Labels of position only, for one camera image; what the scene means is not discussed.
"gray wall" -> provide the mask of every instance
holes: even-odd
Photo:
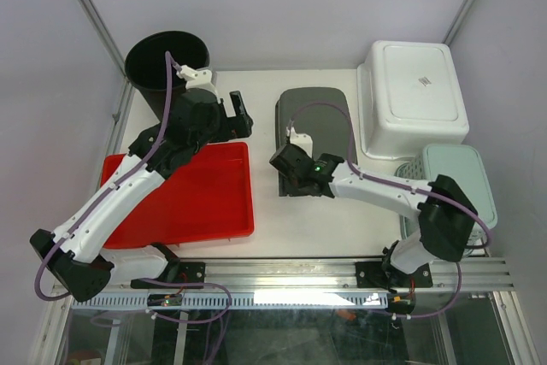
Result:
[[[441,42],[462,0],[93,0],[121,52],[186,30],[217,69],[355,68],[374,40]]]
[[[0,0],[0,10],[0,351],[19,365],[44,308],[28,239],[90,195],[121,76],[76,0]]]
[[[536,347],[547,362],[547,0],[479,0],[452,45],[471,132]]]

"robotic arm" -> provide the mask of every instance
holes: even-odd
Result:
[[[418,191],[442,194],[468,208],[476,210],[450,177],[439,175],[433,182],[405,180],[367,171],[368,179],[356,174],[342,157],[322,154],[318,160],[295,144],[281,146],[270,160],[292,185],[311,196],[352,198],[371,203],[418,221],[420,231],[384,249],[382,275],[376,282],[390,289],[402,286],[409,275],[436,258],[459,262],[473,229],[474,220],[456,207]],[[391,182],[380,184],[378,180]],[[411,185],[412,191],[398,185]]]
[[[48,269],[77,301],[94,297],[108,283],[144,277],[176,280],[180,273],[179,259],[164,245],[136,250],[104,250],[103,245],[146,196],[179,167],[188,164],[204,145],[251,135],[253,121],[239,91],[230,93],[236,115],[228,117],[210,70],[183,66],[177,75],[186,80],[186,92],[174,101],[156,152],[129,178],[119,181],[145,159],[156,141],[160,124],[139,134],[112,177],[80,211],[52,233],[37,230],[31,237],[31,245],[42,259],[64,238],[48,262]],[[100,201],[99,205],[70,233],[74,222],[96,201]]]

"red tray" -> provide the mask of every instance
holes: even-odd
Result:
[[[124,155],[104,160],[101,184]],[[115,229],[105,248],[245,237],[255,230],[245,143],[209,144],[145,198]]]

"black bin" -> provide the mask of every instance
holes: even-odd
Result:
[[[126,57],[126,76],[144,97],[144,100],[161,120],[165,106],[165,52],[181,66],[206,68],[209,51],[197,36],[187,32],[159,32],[135,44]],[[177,77],[173,69],[173,99],[184,92],[185,81]]]

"white table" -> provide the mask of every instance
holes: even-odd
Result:
[[[394,174],[401,162],[375,161],[360,149],[355,70],[292,70],[219,72],[217,89],[233,110],[228,93],[240,90],[255,125],[249,146],[255,232],[233,238],[181,244],[184,257],[342,257],[377,256],[399,239],[399,216],[354,200],[327,197],[278,197],[277,171],[268,161],[275,152],[274,106],[287,89],[303,86],[336,87],[343,91],[356,130],[361,166]],[[140,93],[135,92],[121,151],[140,131],[157,123]]]

